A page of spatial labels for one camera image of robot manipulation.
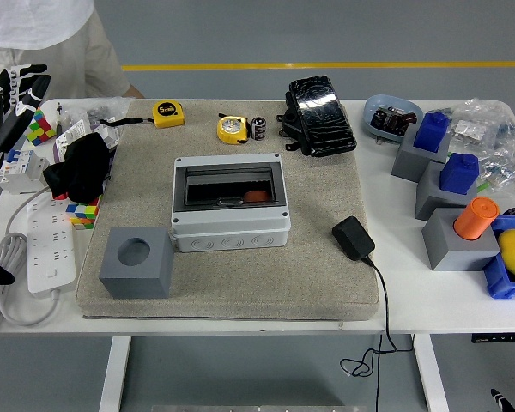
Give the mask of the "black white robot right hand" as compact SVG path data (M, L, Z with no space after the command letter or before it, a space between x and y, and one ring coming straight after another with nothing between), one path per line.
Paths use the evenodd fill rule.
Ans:
M494 399L497 406L500 408L501 412L515 412L514 406L509 402L509 400L497 391L495 388L490 390L491 396Z

